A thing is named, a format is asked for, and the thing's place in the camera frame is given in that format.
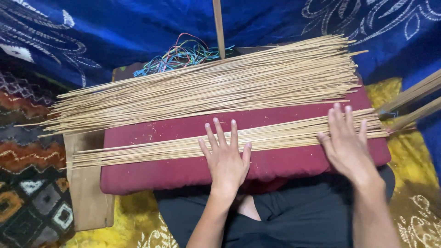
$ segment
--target person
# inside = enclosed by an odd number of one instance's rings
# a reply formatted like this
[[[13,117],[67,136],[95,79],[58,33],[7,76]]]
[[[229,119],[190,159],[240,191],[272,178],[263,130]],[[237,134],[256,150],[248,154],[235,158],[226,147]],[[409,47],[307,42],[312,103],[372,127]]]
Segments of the person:
[[[159,210],[180,247],[187,248],[398,248],[387,201],[395,177],[376,168],[367,148],[366,121],[356,134],[350,106],[328,113],[330,137],[318,133],[326,155],[341,174],[292,179],[277,191],[238,195],[250,167],[251,143],[240,157],[237,124],[231,144],[214,118],[217,140],[205,124],[212,152],[199,145],[212,184],[155,191]]]

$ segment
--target blue fabric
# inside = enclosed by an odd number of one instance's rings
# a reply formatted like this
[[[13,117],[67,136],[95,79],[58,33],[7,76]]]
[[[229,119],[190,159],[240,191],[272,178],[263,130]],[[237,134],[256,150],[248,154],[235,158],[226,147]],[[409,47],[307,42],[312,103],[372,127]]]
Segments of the blue fabric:
[[[438,0],[222,0],[222,15],[226,46],[324,34],[356,39],[350,50],[370,51],[355,57],[366,84],[399,76],[406,89],[441,68]],[[112,69],[163,55],[183,32],[216,46],[211,1],[0,1],[0,47],[78,87],[107,83]],[[419,126],[441,172],[441,122],[425,122]]]

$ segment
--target maroon cushion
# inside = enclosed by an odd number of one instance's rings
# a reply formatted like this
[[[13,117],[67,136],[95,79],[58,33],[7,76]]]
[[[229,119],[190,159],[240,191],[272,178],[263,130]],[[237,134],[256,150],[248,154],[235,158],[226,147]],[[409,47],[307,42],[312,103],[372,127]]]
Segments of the maroon cushion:
[[[364,88],[349,94],[343,105],[354,110],[371,107]],[[331,103],[311,104],[271,109],[257,109],[232,113],[194,116],[183,119],[141,123],[105,131],[104,147],[158,142],[205,135],[204,124],[217,117],[225,132],[230,131],[231,119],[238,129],[278,124],[327,115]],[[377,166],[390,161],[385,138],[370,139],[369,149]],[[247,179],[271,181],[277,177],[307,177],[330,170],[330,164],[320,145],[265,151],[252,151]],[[211,182],[204,157],[180,158],[105,166],[101,169],[100,187],[104,193],[126,195],[144,189],[170,189],[184,185]]]

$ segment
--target yellow fabric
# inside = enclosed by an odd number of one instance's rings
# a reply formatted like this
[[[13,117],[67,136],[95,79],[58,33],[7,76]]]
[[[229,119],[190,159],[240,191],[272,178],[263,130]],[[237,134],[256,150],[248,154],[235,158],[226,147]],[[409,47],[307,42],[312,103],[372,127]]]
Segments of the yellow fabric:
[[[366,88],[373,106],[378,107],[399,93],[401,80],[388,79]],[[439,203],[439,186],[421,134],[418,131],[393,134],[389,149],[392,154],[389,165],[396,176],[390,209],[402,247],[440,247],[440,215],[433,208]],[[159,214],[152,192],[143,191],[116,197],[113,227],[76,233],[66,247],[177,248],[178,245]]]

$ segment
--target black pants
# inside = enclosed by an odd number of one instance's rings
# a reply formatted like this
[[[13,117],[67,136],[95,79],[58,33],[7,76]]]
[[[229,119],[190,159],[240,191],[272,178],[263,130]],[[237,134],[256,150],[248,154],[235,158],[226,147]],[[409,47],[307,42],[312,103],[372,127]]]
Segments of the black pants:
[[[389,201],[395,187],[392,170],[379,168]],[[181,248],[204,211],[209,186],[187,186],[155,191],[159,211]],[[225,224],[223,247],[231,247],[246,234],[263,233],[294,247],[352,247],[351,183],[341,175],[322,174],[290,180],[277,191],[253,195],[261,218],[253,220],[231,211]]]

